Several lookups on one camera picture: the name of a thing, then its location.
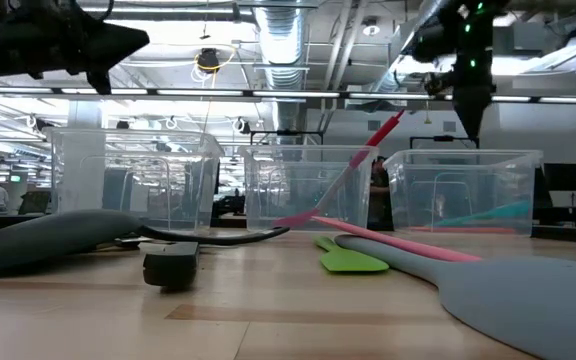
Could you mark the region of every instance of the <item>teal spatula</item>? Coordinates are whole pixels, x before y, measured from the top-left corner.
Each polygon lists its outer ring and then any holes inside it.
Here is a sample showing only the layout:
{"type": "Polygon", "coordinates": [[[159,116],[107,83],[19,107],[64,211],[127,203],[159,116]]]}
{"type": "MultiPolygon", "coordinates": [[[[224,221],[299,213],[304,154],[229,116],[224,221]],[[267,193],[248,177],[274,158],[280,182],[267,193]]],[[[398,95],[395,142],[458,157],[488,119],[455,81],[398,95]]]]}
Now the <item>teal spatula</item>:
{"type": "Polygon", "coordinates": [[[325,236],[316,236],[314,239],[317,246],[328,251],[320,260],[330,272],[377,272],[389,268],[385,262],[357,251],[343,249],[325,236]]]}

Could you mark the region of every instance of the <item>table surface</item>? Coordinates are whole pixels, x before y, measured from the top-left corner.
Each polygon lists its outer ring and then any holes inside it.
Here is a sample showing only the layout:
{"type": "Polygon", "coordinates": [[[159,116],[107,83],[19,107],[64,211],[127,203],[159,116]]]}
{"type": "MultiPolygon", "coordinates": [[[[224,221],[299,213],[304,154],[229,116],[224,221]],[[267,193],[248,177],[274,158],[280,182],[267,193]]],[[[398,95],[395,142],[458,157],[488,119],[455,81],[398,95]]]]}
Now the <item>table surface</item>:
{"type": "MultiPolygon", "coordinates": [[[[0,278],[0,359],[532,358],[452,318],[421,280],[327,273],[311,235],[203,248],[196,285],[183,293],[143,283],[138,251],[71,256],[0,278]]],[[[399,236],[483,257],[576,260],[576,243],[399,236]]]]}

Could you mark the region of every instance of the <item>ductwork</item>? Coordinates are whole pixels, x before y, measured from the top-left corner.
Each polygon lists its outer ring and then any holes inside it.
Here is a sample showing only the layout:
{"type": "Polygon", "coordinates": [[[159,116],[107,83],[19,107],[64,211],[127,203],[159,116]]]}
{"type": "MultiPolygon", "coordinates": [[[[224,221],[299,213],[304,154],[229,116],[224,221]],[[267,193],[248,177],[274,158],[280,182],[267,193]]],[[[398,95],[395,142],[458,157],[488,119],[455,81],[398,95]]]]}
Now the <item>ductwork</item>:
{"type": "MultiPolygon", "coordinates": [[[[106,9],[103,7],[84,7],[86,13],[94,18],[102,16],[106,9]]],[[[242,9],[235,15],[231,7],[197,7],[197,8],[138,8],[121,6],[115,7],[108,20],[126,21],[218,21],[256,24],[255,16],[249,9],[242,9]]]]}
{"type": "Polygon", "coordinates": [[[393,63],[386,72],[375,83],[370,85],[371,92],[394,92],[399,89],[401,83],[407,74],[397,74],[395,72],[397,64],[401,60],[401,52],[410,44],[415,33],[424,26],[433,16],[437,15],[439,10],[451,0],[424,0],[419,6],[419,15],[417,18],[399,26],[393,36],[393,42],[390,47],[390,58],[393,63]]]}
{"type": "MultiPolygon", "coordinates": [[[[291,8],[256,8],[259,46],[263,61],[270,65],[299,65],[302,62],[305,12],[291,8]]],[[[273,90],[301,90],[303,71],[266,69],[268,87],[273,90]]],[[[300,102],[275,102],[273,122],[277,130],[303,131],[306,108],[300,102]]],[[[279,138],[280,144],[294,144],[294,138],[279,138]]]]}

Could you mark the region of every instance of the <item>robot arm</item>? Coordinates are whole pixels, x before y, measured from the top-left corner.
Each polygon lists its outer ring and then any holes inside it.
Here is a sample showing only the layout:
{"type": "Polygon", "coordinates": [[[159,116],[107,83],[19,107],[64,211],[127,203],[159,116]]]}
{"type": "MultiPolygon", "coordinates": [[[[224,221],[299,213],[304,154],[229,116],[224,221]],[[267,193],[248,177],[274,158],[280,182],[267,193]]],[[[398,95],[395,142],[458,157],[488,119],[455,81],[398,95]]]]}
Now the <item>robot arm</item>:
{"type": "Polygon", "coordinates": [[[22,0],[9,13],[5,9],[0,4],[0,76],[85,72],[90,85],[106,95],[108,70],[150,42],[144,31],[92,18],[74,0],[22,0]]]}

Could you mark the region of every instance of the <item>spatula handle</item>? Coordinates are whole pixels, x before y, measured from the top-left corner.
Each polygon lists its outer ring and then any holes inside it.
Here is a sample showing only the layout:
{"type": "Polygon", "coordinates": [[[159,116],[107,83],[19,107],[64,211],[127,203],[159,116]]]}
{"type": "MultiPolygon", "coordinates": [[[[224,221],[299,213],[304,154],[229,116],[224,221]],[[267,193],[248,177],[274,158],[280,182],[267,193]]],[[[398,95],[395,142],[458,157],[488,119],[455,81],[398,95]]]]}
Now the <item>spatula handle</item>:
{"type": "Polygon", "coordinates": [[[451,264],[446,261],[433,260],[411,254],[392,246],[352,235],[336,236],[335,243],[344,249],[372,256],[387,263],[392,268],[417,276],[435,285],[437,285],[438,276],[442,270],[445,270],[451,264]]]}
{"type": "Polygon", "coordinates": [[[325,236],[315,236],[315,244],[326,251],[332,251],[333,249],[339,247],[337,246],[331,238],[325,236]]]}

